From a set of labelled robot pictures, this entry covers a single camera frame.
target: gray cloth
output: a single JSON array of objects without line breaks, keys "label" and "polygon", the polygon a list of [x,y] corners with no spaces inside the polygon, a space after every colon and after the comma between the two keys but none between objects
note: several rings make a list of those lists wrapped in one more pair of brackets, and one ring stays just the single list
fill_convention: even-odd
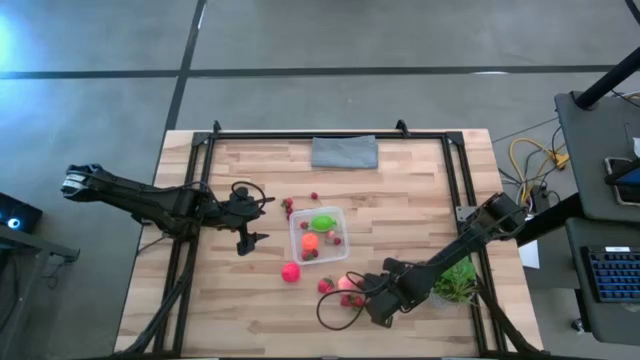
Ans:
[{"label": "gray cloth", "polygon": [[378,167],[376,137],[313,138],[311,166],[375,169]]}]

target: yellow cable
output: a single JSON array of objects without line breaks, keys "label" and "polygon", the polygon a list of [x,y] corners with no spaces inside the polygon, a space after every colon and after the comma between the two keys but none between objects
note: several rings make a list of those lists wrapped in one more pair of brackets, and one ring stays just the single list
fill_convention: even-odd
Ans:
[{"label": "yellow cable", "polygon": [[[567,144],[562,144],[562,145],[560,145],[560,147],[558,147],[558,148],[556,149],[556,151],[558,151],[558,150],[560,150],[560,149],[564,148],[566,145],[567,145]],[[532,181],[534,181],[534,182],[535,182],[535,181],[537,180],[537,177],[538,177],[538,176],[540,176],[540,174],[542,173],[542,169],[544,169],[544,166],[545,166],[545,165],[547,165],[547,162],[549,162],[549,160],[550,160],[550,159],[551,159],[551,157],[548,157],[548,158],[546,158],[546,159],[544,160],[544,162],[543,162],[543,163],[542,163],[542,165],[540,166],[540,169],[538,169],[538,172],[536,173],[536,176],[534,176],[534,177],[532,178],[532,179],[534,179],[534,180],[532,180]],[[563,162],[561,162],[561,163],[559,163],[559,164],[556,164],[556,166],[557,166],[557,167],[560,167],[561,165],[566,164],[568,161],[569,161],[569,159],[567,159],[567,160],[565,160],[565,161],[563,161]],[[521,203],[521,204],[524,204],[524,203],[527,201],[527,199],[529,198],[529,195],[530,195],[530,192],[531,192],[531,189],[532,189],[532,188],[533,188],[533,185],[531,185],[531,187],[527,186],[527,187],[523,190],[522,195],[521,195],[521,198],[520,198],[520,203]]]},{"label": "yellow cable", "polygon": [[514,139],[511,142],[511,145],[509,146],[509,158],[511,159],[511,164],[513,165],[514,169],[516,169],[516,173],[518,173],[518,177],[520,177],[520,181],[524,182],[526,180],[525,176],[526,174],[522,174],[522,172],[520,171],[520,167],[518,166],[518,162],[516,161],[514,155],[513,155],[513,149],[515,144],[519,143],[519,142],[528,142],[530,144],[533,144],[535,146],[537,146],[538,148],[540,148],[540,150],[546,151],[547,154],[549,154],[549,156],[553,157],[553,153],[551,151],[549,151],[549,149],[545,148],[544,146],[542,146],[539,142],[533,140],[533,139],[529,139],[529,138],[517,138]]}]

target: blue light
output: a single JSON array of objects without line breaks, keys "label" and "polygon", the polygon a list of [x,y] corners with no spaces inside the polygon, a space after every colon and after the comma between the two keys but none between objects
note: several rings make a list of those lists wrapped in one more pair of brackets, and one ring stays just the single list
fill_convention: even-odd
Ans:
[{"label": "blue light", "polygon": [[7,225],[11,229],[17,229],[20,227],[20,220],[16,218],[9,219],[9,221],[7,221]]}]

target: orange ball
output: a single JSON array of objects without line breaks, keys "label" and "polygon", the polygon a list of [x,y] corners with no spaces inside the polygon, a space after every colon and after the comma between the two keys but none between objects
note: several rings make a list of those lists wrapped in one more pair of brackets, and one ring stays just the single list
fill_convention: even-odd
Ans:
[{"label": "orange ball", "polygon": [[302,235],[302,249],[311,251],[318,248],[318,235],[307,233]]}]

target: gray floor tile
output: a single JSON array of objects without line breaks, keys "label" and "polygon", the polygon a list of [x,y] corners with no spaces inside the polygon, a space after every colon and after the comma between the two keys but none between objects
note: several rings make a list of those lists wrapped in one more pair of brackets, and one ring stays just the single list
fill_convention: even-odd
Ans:
[{"label": "gray floor tile", "polygon": [[573,290],[529,289],[545,350],[554,355],[588,359],[635,360],[637,346],[598,342],[593,335],[578,335],[570,324],[580,316]]},{"label": "gray floor tile", "polygon": [[0,71],[179,69],[196,0],[0,3]]},{"label": "gray floor tile", "polygon": [[[556,93],[586,89],[601,75],[190,79],[177,127],[219,120],[227,129],[362,129],[404,119],[412,128],[488,128],[498,139],[553,118]],[[640,88],[636,77],[628,83],[621,89]]]},{"label": "gray floor tile", "polygon": [[193,67],[614,64],[639,33],[623,1],[222,0]]},{"label": "gray floor tile", "polygon": [[0,81],[0,188],[44,211],[42,236],[81,249],[54,290],[41,286],[23,336],[25,358],[113,350],[140,226],[108,205],[65,200],[60,187],[69,164],[86,163],[151,182],[174,86],[168,79]]}]

